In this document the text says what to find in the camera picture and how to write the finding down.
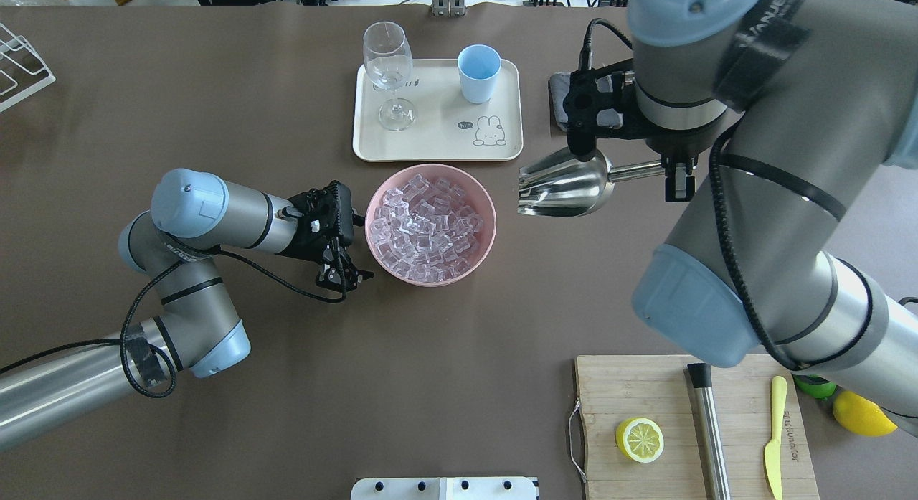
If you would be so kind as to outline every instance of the brown table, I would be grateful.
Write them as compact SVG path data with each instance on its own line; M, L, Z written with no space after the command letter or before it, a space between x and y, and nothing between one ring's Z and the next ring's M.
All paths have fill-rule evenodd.
M289 197L340 179L363 208L404 164L351 151L361 33L406 27L417 58L486 42L519 66L525 148L511 163L462 164L498 210L491 255L445 288L377 270L342 305L219 261L252 355L209 379L183 373L173 396L134 395L0 454L0 498L347 498L360 477L524 474L542 498L580 497L565 450L581 354L678 347L630 309L653 248L682 206L662 181L620 185L576 219L516 214L516 176L564 144L547 79L571 70L595 11L475 6L256 9L9 7L58 82L0 115L0 362L114 332L145 278L115 241L160 176L185 166ZM624 26L624 13L604 10ZM628 56L600 34L596 63ZM616 164L652 154L603 141ZM882 169L830 249L893 297L915 295L914 174ZM309 283L315 266L256 259ZM144 303L138 317L157 312ZM918 444L901 431L851 435L803 402L826 499L912 498Z

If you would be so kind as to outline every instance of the wooden cutting board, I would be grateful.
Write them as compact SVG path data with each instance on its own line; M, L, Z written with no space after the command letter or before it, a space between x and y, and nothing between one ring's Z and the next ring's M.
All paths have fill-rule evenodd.
M577 389L586 448L587 500L706 499L702 448L696 438L685 366L688 355L577 357ZM749 355L731 369L711 369L714 402L732 498L772 498L763 450L771 438L771 378L787 379L781 448L786 500L818 500L793 379L767 355ZM650 464L630 461L615 429L633 416L656 421L665 450Z

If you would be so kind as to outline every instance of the metal scoop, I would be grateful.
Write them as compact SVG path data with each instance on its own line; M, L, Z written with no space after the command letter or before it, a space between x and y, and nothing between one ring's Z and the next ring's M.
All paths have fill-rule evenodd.
M547 217L593 213L609 200L617 181L663 173L659 160L619 169L599 150L581 162L564 147L539 162L519 169L517 212Z

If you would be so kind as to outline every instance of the lemon half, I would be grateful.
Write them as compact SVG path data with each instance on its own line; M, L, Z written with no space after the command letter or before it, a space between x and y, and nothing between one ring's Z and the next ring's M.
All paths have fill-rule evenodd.
M870 438L878 438L896 430L896 425L875 402L855 395L852 391L842 391L836 396L832 414L842 427Z
M628 418L615 429L615 442L632 461L653 462L663 454L663 431L647 418Z

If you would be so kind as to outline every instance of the blue cup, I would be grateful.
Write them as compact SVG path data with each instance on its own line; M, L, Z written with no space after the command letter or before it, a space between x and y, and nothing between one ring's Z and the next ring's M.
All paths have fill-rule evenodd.
M484 44L466 46L459 52L457 63L462 96L472 104L491 100L501 71L501 56L496 50Z

